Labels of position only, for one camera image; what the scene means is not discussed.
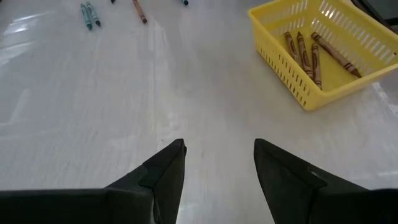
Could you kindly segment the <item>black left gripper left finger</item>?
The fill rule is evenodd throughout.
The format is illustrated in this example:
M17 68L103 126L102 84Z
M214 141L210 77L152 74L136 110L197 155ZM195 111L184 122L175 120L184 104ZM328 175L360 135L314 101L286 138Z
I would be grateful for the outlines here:
M97 189L1 191L1 223L175 223L187 148L176 139Z

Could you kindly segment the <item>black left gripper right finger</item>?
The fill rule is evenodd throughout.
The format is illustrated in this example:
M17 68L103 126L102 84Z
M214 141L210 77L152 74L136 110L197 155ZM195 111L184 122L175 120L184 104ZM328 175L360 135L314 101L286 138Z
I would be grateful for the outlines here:
M397 189L366 189L260 138L254 162L275 223L397 223Z

